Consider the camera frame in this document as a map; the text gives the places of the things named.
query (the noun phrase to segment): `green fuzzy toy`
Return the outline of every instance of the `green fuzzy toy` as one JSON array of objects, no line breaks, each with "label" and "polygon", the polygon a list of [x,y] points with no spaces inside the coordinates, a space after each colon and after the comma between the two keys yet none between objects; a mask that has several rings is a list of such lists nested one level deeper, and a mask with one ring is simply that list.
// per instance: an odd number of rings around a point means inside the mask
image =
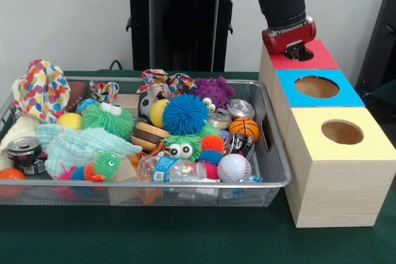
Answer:
[{"label": "green fuzzy toy", "polygon": [[82,116],[82,128],[104,128],[111,134],[128,139],[134,128],[134,117],[125,108],[122,108],[120,115],[114,115],[111,111],[102,110],[101,105],[91,105]]},{"label": "green fuzzy toy", "polygon": [[217,128],[214,128],[212,125],[206,124],[204,126],[204,128],[201,130],[201,132],[197,133],[197,135],[200,138],[203,138],[203,137],[208,136],[208,135],[221,136],[222,132],[220,130],[218,130]]},{"label": "green fuzzy toy", "polygon": [[99,153],[93,163],[95,173],[104,177],[104,181],[111,181],[117,173],[120,159],[112,152]]},{"label": "green fuzzy toy", "polygon": [[194,162],[200,156],[201,137],[197,134],[170,135],[162,141],[165,147],[170,150],[171,156],[175,158],[187,159]]}]

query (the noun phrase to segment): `green spiky ball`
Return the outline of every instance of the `green spiky ball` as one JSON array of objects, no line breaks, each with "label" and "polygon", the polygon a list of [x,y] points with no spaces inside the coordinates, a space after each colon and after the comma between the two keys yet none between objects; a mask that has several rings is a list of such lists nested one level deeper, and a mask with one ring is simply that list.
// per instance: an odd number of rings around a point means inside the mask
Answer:
[{"label": "green spiky ball", "polygon": [[104,176],[105,181],[111,181],[117,173],[120,162],[120,158],[110,151],[99,153],[93,162],[95,173]]},{"label": "green spiky ball", "polygon": [[82,128],[104,128],[107,132],[114,134],[122,139],[131,136],[134,127],[134,117],[130,111],[123,108],[121,115],[102,111],[100,105],[87,107],[82,116]]},{"label": "green spiky ball", "polygon": [[175,143],[184,144],[188,143],[192,147],[192,155],[188,160],[194,162],[197,160],[201,153],[200,141],[201,137],[197,134],[186,134],[186,135],[170,135],[162,140],[165,147],[169,147]]},{"label": "green spiky ball", "polygon": [[222,132],[218,130],[217,128],[214,128],[210,124],[206,124],[204,128],[201,130],[201,132],[197,133],[197,135],[202,138],[208,135],[217,135],[217,136],[222,136]]}]

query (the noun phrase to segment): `yellow ball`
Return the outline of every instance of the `yellow ball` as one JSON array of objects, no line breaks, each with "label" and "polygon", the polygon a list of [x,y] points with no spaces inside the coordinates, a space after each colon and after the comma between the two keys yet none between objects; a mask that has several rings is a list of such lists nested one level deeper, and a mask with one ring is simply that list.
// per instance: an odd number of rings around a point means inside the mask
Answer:
[{"label": "yellow ball", "polygon": [[82,126],[82,116],[76,113],[66,113],[60,116],[56,123],[73,130],[80,130]]},{"label": "yellow ball", "polygon": [[150,110],[150,120],[153,123],[154,126],[158,128],[163,128],[163,123],[162,123],[162,114],[163,111],[165,110],[165,106],[168,104],[169,100],[167,99],[161,99],[156,102],[154,102],[153,106],[151,107]]}]

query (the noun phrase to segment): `white wall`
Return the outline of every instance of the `white wall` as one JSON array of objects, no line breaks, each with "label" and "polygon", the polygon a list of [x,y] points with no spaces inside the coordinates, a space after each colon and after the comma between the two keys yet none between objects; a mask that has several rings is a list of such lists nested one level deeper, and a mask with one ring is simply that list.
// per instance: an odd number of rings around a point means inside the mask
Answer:
[{"label": "white wall", "polygon": [[[257,71],[266,23],[257,0],[233,0],[234,34],[227,70]],[[355,82],[381,0],[306,0],[325,41]],[[129,0],[0,0],[0,104],[28,63],[43,57],[65,70],[94,70],[119,59],[131,68],[131,36],[125,32]]]}]

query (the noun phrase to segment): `metal basket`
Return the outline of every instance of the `metal basket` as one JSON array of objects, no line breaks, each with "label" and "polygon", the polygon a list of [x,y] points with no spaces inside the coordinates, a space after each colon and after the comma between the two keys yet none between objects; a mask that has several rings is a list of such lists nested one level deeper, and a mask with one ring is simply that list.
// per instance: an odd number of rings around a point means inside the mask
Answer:
[{"label": "metal basket", "polygon": [[[68,77],[89,84],[109,82],[103,77]],[[120,93],[131,94],[143,85],[141,79],[112,78]],[[3,205],[123,205],[123,206],[200,206],[267,207],[290,179],[290,167],[265,88],[256,81],[229,80],[236,98],[246,100],[256,110],[255,121],[262,131],[250,157],[252,173],[261,183],[163,183],[55,181],[46,172],[27,176],[25,181],[0,180]],[[12,97],[0,110],[3,138],[15,119]]]}]

